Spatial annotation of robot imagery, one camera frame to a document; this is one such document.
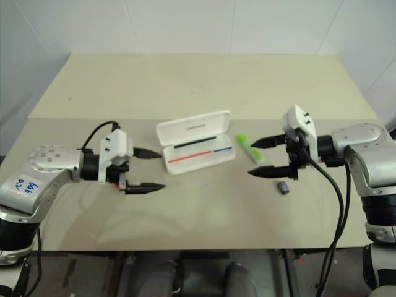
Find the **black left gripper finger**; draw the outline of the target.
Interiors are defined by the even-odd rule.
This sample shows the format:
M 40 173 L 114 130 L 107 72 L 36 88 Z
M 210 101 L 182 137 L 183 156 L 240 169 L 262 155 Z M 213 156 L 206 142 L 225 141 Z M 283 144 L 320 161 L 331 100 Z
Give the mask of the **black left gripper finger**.
M 125 194 L 148 194 L 150 192 L 158 191 L 165 188 L 163 184 L 157 183 L 141 183 L 139 185 L 128 185 L 124 192 Z
M 133 148 L 133 156 L 136 158 L 145 159 L 145 160 L 162 157 L 162 155 L 159 154 L 158 152 L 155 152 L 153 150 L 149 150 L 146 148 L 140 148 L 140 147 Z

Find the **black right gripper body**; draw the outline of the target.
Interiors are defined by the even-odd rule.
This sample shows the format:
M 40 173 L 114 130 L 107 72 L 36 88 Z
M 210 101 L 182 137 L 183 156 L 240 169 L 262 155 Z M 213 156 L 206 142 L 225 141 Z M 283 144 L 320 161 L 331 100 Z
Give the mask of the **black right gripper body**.
M 286 137 L 286 152 L 289 158 L 290 174 L 289 178 L 298 180 L 298 170 L 310 164 L 308 160 L 309 143 L 306 135 L 301 129 L 295 130 L 296 139 Z

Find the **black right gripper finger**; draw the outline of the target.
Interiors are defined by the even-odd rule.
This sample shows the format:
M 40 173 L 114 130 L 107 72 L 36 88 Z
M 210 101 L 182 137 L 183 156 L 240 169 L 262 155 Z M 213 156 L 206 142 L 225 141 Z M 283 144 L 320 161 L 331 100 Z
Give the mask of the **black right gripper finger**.
M 251 144 L 251 147 L 259 148 L 259 149 L 268 149 L 268 148 L 276 147 L 278 145 L 283 145 L 285 143 L 286 143 L 286 135 L 280 134 L 275 136 L 263 137 L 255 141 L 253 144 Z
M 259 178 L 292 178 L 289 166 L 260 166 L 249 170 L 248 173 Z

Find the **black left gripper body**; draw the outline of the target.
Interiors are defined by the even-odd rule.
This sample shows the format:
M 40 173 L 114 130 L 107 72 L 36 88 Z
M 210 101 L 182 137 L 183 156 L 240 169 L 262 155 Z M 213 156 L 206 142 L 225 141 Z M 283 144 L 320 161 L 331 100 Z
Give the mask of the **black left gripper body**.
M 111 165 L 106 169 L 106 181 L 118 186 L 118 189 L 126 189 L 127 179 L 125 174 L 129 171 L 129 163 Z

